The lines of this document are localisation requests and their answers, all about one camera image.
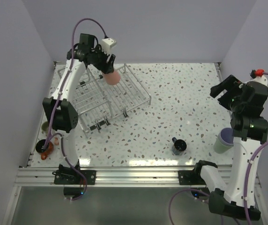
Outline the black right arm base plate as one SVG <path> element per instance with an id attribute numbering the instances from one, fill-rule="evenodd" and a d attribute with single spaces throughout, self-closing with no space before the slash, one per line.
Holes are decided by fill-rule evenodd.
<path id="1" fill-rule="evenodd" d="M 194 170 L 178 171 L 179 185 L 205 185 L 205 181 Z"/>

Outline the pink textured mug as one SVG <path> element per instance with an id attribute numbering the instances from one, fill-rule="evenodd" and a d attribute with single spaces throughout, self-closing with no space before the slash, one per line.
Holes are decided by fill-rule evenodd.
<path id="1" fill-rule="evenodd" d="M 54 145 L 59 145 L 59 139 L 58 139 L 57 137 L 53 138 L 53 139 L 52 139 L 52 143 L 53 143 Z"/>

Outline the orange red mug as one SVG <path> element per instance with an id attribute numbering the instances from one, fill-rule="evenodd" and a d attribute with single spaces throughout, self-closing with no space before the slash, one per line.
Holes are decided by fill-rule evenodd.
<path id="1" fill-rule="evenodd" d="M 40 155 L 41 160 L 46 160 L 48 156 L 53 152 L 54 146 L 52 142 L 49 142 L 46 147 L 45 145 L 45 139 L 40 140 L 36 143 L 35 150 Z"/>

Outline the lilac tumbler cup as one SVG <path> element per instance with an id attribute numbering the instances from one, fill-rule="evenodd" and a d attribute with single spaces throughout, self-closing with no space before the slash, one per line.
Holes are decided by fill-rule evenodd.
<path id="1" fill-rule="evenodd" d="M 230 127 L 223 128 L 218 135 L 218 140 L 225 146 L 232 146 L 233 138 L 233 129 Z"/>

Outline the dark blue glazed mug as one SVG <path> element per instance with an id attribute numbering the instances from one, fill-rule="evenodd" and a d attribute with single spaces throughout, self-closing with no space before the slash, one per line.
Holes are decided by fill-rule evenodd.
<path id="1" fill-rule="evenodd" d="M 186 151 L 187 143 L 184 140 L 173 137 L 172 142 L 173 142 L 172 152 L 174 155 L 179 156 Z"/>

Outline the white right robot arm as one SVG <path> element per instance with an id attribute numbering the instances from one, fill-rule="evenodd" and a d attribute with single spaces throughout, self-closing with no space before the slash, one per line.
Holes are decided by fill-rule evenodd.
<path id="1" fill-rule="evenodd" d="M 214 163 L 201 160 L 193 170 L 194 181 L 205 183 L 210 191 L 211 213 L 248 222 L 261 218 L 255 207 L 254 185 L 259 148 L 268 137 L 268 121 L 261 116 L 268 98 L 268 80 L 264 75 L 251 77 L 241 82 L 230 75 L 210 89 L 210 96 L 221 95 L 219 104 L 231 111 L 234 157 L 229 182 L 224 182 Z"/>

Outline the grey beige mug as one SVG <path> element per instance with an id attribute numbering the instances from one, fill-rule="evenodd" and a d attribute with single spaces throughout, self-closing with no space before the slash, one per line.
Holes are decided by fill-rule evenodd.
<path id="1" fill-rule="evenodd" d="M 48 132 L 48 128 L 49 128 L 49 123 L 48 121 L 45 121 L 41 124 L 41 130 L 42 132 L 44 133 L 47 133 Z"/>

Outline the pink tumbler cup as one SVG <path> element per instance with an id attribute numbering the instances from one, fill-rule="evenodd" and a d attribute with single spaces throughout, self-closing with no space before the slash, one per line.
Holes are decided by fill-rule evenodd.
<path id="1" fill-rule="evenodd" d="M 114 70 L 112 73 L 103 74 L 103 78 L 108 85 L 116 85 L 121 79 L 120 74 L 116 70 Z"/>

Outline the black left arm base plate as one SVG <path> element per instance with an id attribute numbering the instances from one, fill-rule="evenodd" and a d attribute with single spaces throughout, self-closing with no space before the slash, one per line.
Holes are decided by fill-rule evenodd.
<path id="1" fill-rule="evenodd" d="M 85 176 L 87 185 L 95 184 L 97 177 L 97 172 L 95 170 L 81 170 L 80 172 Z M 68 169 L 67 171 L 57 170 L 52 172 L 52 175 L 55 176 L 54 184 L 56 185 L 83 185 L 84 182 L 84 178 L 72 169 Z"/>

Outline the light green tumbler cup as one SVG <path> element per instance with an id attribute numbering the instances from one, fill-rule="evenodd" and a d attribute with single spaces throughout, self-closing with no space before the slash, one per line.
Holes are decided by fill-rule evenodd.
<path id="1" fill-rule="evenodd" d="M 228 151 L 232 147 L 233 147 L 233 145 L 232 146 L 225 146 L 225 145 L 221 144 L 220 141 L 218 140 L 218 137 L 213 145 L 214 151 L 218 154 L 225 153 L 226 151 Z"/>

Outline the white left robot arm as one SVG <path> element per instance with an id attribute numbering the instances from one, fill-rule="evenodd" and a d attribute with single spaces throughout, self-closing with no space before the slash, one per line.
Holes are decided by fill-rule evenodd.
<path id="1" fill-rule="evenodd" d="M 81 180 L 82 173 L 79 158 L 75 150 L 74 130 L 78 124 L 78 112 L 72 105 L 72 100 L 80 77 L 93 65 L 104 75 L 115 72 L 116 56 L 112 48 L 116 40 L 105 36 L 101 41 L 91 34 L 81 34 L 79 42 L 72 43 L 67 52 L 66 68 L 58 87 L 51 97 L 43 100 L 43 109 L 49 123 L 46 144 L 52 138 L 52 131 L 57 131 L 61 140 L 63 162 L 59 165 L 60 172 L 65 173 L 65 179 L 76 184 Z"/>

